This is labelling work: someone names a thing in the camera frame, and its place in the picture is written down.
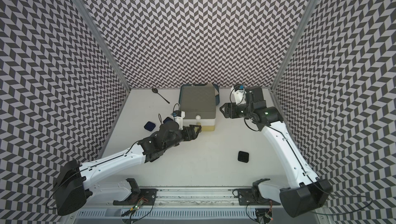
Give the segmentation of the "black brooch box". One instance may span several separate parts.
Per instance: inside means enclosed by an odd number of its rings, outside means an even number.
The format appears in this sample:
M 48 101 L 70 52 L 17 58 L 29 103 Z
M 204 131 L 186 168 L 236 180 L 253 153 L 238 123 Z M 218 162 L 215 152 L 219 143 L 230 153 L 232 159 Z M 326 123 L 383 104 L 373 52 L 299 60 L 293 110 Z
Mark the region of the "black brooch box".
M 239 151 L 237 160 L 239 162 L 242 162 L 242 163 L 248 163 L 249 162 L 249 156 L 250 155 L 249 155 L 248 152 Z

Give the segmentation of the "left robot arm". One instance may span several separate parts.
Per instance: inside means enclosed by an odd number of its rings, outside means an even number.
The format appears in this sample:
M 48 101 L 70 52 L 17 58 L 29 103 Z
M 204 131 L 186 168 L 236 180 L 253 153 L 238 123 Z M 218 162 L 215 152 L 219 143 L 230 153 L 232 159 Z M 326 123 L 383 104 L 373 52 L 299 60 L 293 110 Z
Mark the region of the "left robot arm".
M 160 125 L 158 131 L 114 155 L 85 163 L 67 162 L 53 182 L 53 209 L 59 216 L 74 213 L 93 195 L 90 188 L 96 183 L 129 167 L 154 162 L 181 142 L 197 139 L 201 131 L 200 125 L 181 127 L 175 121 L 168 121 Z

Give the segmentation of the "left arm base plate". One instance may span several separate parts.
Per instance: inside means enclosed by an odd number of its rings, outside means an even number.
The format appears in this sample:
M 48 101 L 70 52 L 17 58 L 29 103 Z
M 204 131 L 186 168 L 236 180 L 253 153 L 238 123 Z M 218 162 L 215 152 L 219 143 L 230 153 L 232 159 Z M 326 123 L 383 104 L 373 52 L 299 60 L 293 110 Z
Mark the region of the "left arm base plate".
M 140 193 L 131 192 L 125 200 L 114 200 L 112 205 L 115 206 L 133 206 L 138 201 L 143 200 L 143 205 L 154 205 L 157 198 L 158 189 L 142 189 Z

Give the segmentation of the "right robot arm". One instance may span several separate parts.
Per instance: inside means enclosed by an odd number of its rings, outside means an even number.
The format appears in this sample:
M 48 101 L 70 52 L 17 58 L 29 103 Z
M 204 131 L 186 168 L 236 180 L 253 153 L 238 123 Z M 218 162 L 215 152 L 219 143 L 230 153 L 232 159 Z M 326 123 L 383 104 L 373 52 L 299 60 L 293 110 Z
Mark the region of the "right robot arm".
M 293 142 L 284 119 L 276 107 L 268 107 L 260 87 L 237 84 L 231 88 L 234 101 L 220 111 L 225 118 L 250 120 L 268 141 L 285 171 L 286 178 L 260 179 L 253 183 L 257 197 L 280 203 L 290 217 L 297 217 L 324 206 L 333 187 L 320 179 Z

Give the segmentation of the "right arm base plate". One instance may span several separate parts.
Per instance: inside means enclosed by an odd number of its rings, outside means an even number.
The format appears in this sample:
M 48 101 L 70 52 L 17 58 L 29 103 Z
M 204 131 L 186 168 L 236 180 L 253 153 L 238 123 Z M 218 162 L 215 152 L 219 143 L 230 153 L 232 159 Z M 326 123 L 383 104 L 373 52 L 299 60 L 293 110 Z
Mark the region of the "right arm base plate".
M 247 205 L 266 205 L 266 206 L 281 206 L 280 203 L 265 199 L 261 195 L 254 195 L 252 193 L 252 189 L 235 189 L 232 191 L 232 194 L 235 198 L 237 198 L 238 203 L 240 206 L 247 206 Z

